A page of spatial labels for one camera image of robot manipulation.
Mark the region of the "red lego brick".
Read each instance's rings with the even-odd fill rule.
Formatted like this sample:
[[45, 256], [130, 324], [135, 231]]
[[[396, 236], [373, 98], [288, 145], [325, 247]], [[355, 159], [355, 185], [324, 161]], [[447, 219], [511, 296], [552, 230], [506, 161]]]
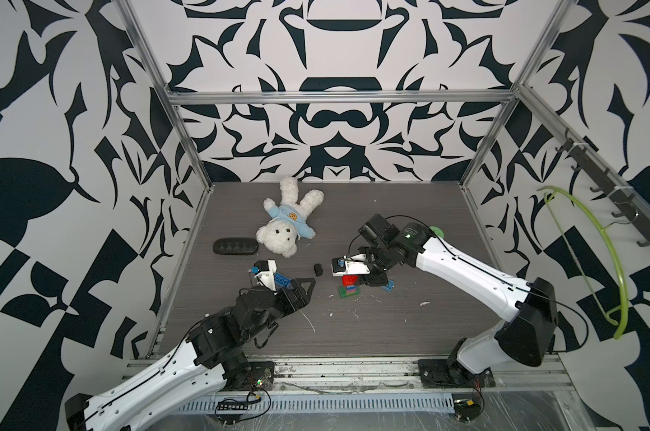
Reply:
[[342, 277], [343, 287], [351, 287], [358, 285], [359, 276], [357, 275], [346, 275]]

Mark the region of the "green long lego plate brick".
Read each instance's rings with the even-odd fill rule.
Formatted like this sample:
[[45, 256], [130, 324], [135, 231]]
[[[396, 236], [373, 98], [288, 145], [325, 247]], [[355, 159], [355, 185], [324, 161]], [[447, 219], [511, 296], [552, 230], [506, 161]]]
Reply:
[[350, 287], [339, 287], [339, 297], [347, 298], [351, 296], [357, 296], [360, 294], [359, 287], [350, 286]]

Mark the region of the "long blue lego brick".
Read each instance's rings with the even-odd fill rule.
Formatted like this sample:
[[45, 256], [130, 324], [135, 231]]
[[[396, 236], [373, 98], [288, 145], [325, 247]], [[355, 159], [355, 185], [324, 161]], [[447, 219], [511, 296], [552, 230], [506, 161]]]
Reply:
[[292, 280], [280, 273], [275, 273], [274, 282], [278, 288], [290, 288]]

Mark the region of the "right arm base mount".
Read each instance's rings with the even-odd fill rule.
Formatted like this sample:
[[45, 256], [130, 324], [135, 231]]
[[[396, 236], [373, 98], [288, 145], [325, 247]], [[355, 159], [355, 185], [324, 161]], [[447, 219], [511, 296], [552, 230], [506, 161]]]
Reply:
[[496, 386], [490, 369], [473, 374], [462, 366], [457, 354], [467, 339], [460, 339], [449, 357], [441, 359], [418, 359], [418, 375], [424, 388], [492, 388]]

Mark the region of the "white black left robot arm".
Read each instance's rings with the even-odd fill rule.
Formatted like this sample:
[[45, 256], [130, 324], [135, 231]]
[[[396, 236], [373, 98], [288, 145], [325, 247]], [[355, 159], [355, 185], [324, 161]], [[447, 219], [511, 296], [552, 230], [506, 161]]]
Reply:
[[242, 290], [234, 305], [195, 323], [175, 348], [129, 380], [67, 400], [68, 428], [146, 430], [202, 395], [242, 386], [250, 370], [245, 344], [309, 305], [315, 287], [313, 278], [296, 278], [286, 288]]

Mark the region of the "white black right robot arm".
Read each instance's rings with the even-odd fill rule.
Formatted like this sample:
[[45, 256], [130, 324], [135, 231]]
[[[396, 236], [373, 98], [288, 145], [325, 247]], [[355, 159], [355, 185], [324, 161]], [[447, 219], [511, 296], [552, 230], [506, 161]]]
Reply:
[[492, 328], [455, 345], [436, 384], [460, 386], [508, 362], [542, 364], [558, 321], [551, 283], [542, 278], [527, 281], [495, 269], [452, 246], [416, 218], [400, 229], [375, 214], [358, 235], [366, 246], [333, 259], [334, 276], [364, 276], [372, 286], [394, 266], [406, 265], [447, 281], [498, 317]]

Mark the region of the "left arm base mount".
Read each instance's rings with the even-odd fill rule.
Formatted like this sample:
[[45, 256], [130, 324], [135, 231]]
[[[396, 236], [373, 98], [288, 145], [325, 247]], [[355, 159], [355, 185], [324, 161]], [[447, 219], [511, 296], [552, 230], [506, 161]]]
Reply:
[[276, 364], [273, 361], [249, 361], [237, 357], [222, 364], [224, 368], [224, 391], [248, 391], [253, 387], [274, 381]]

